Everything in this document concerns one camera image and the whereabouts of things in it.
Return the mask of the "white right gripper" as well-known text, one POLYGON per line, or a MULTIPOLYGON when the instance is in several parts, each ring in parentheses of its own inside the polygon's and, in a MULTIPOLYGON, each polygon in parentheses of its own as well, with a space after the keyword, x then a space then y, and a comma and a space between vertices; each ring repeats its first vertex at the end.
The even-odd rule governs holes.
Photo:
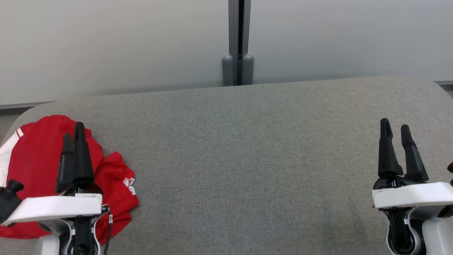
POLYGON ((401 142, 406 155, 406 174, 398 163, 392 144, 393 132, 387 118, 380 120, 378 180, 373 185, 375 208, 405 208, 451 205, 452 185, 446 182, 427 183, 429 177, 414 142, 409 126, 401 126, 401 142))

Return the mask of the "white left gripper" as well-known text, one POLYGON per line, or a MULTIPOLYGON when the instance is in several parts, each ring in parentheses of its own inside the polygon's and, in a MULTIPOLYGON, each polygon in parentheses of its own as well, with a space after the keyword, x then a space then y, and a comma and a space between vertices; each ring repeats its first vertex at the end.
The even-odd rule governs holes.
POLYGON ((31 197, 22 200, 13 210, 7 210, 7 217, 2 219, 2 224, 100 215, 103 191, 93 184, 94 180, 85 126, 82 122, 76 122, 74 137, 70 133, 64 136, 58 167, 56 192, 61 193, 64 190, 65 192, 58 196, 31 197), (70 187, 73 180, 82 183, 70 187))

